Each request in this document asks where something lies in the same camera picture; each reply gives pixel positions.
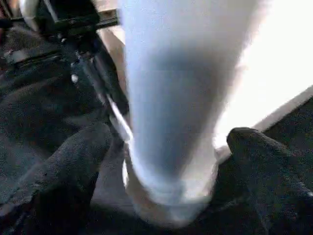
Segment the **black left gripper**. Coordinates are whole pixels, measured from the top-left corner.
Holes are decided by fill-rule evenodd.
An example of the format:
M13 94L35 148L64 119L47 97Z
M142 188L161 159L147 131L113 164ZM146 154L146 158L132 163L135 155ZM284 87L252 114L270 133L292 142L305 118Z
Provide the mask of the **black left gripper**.
M4 64L67 57L81 90L101 105L107 92L121 114L129 112L115 63L97 34L119 24L116 8L101 11L95 0L5 0L3 9Z

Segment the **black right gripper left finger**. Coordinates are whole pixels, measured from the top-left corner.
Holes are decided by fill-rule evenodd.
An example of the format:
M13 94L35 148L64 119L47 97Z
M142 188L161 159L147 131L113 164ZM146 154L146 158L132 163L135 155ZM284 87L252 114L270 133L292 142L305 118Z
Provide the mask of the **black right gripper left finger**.
M3 235L75 235L84 225L100 165L112 145L108 125L69 137L15 184L0 206Z

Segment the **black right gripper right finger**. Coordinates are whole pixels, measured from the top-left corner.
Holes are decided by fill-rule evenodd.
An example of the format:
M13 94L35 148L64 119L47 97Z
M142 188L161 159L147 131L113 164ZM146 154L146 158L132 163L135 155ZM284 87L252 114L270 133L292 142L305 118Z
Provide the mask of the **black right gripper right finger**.
M232 129L227 144L267 233L311 235L313 191L289 164L291 152L280 142L246 127Z

